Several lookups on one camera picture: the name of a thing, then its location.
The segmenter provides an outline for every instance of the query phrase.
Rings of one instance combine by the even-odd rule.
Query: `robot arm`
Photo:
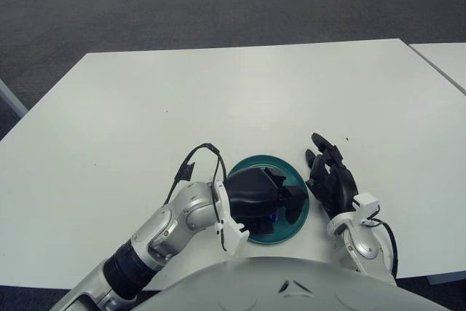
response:
[[[309,149],[306,151],[311,168],[306,184],[330,219],[327,233],[335,239],[336,259],[343,267],[396,285],[396,242],[390,227],[374,219],[380,211],[379,201],[369,193],[358,194],[355,180],[341,162],[343,157],[336,146],[317,133],[312,134],[312,141],[322,154],[316,156]],[[392,243],[392,273],[385,267],[382,245],[372,231],[379,224],[387,228]]]
[[[268,169],[245,170],[224,182],[215,181],[216,170],[212,183],[190,183],[170,202],[176,184],[191,179],[194,163],[188,161],[199,148],[217,154],[217,167],[221,163],[224,168],[218,150],[209,143],[190,152],[175,176],[165,204],[50,311],[129,310],[138,293],[196,233],[215,226],[221,247],[234,255],[249,236],[248,227],[241,224],[244,216],[254,219],[255,215],[276,212],[279,207],[289,212],[288,220],[300,214],[307,194],[283,186],[280,174]]]
[[[196,233],[216,222],[210,184],[187,185],[51,311],[130,309],[138,293],[158,271]]]

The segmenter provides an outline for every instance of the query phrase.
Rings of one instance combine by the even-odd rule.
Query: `gray carpet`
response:
[[[86,52],[395,37],[406,43],[466,41],[466,0],[0,0],[0,78],[30,108]],[[0,101],[0,139],[17,121]],[[465,310],[464,283],[403,283]],[[2,311],[47,310],[63,294],[0,292]]]

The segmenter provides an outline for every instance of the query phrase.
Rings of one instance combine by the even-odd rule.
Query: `blue plate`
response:
[[[239,170],[248,169],[248,168],[274,168],[280,170],[285,176],[286,180],[284,185],[286,186],[299,186],[305,192],[307,192],[306,184],[304,183],[303,178],[299,175],[295,168],[289,165],[284,160],[268,155],[259,155],[252,156],[242,160],[236,164],[233,169],[230,171],[229,176],[233,173],[236,173]],[[285,218],[285,209],[280,208],[277,212],[277,218],[273,223],[274,231],[273,233],[265,235],[249,235],[249,241],[260,243],[260,244],[275,244],[283,242],[291,237],[293,237],[300,228],[303,227],[304,222],[306,222],[307,214],[309,212],[309,199],[306,200],[303,206],[303,211],[298,217],[298,220],[291,225],[286,221]]]

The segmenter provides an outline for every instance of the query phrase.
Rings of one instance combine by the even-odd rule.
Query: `table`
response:
[[[162,205],[197,144],[229,169],[273,154],[307,177],[312,132],[381,200],[399,277],[465,270],[465,115],[464,95],[398,39],[87,54],[0,142],[0,284],[73,287]],[[208,181],[215,157],[195,161]],[[296,236],[239,255],[331,261],[310,205]],[[225,259],[208,229],[149,288]]]
[[[410,46],[466,95],[466,43]]]

